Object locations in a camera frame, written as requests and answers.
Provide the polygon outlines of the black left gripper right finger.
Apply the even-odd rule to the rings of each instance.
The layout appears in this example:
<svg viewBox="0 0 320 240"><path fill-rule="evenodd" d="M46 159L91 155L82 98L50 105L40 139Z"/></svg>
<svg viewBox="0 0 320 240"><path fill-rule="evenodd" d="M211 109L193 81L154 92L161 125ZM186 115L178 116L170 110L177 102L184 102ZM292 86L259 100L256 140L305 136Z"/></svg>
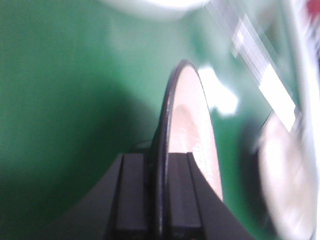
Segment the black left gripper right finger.
<svg viewBox="0 0 320 240"><path fill-rule="evenodd" d="M188 153L168 155L169 239L252 240Z"/></svg>

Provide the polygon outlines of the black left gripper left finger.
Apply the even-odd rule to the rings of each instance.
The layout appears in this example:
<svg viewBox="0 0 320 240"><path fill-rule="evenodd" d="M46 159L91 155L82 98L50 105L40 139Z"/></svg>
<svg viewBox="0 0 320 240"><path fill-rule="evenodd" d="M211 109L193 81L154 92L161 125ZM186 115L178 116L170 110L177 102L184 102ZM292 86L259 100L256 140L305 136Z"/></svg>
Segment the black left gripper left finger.
<svg viewBox="0 0 320 240"><path fill-rule="evenodd" d="M98 183L37 239L146 240L146 196L144 155L119 154Z"/></svg>

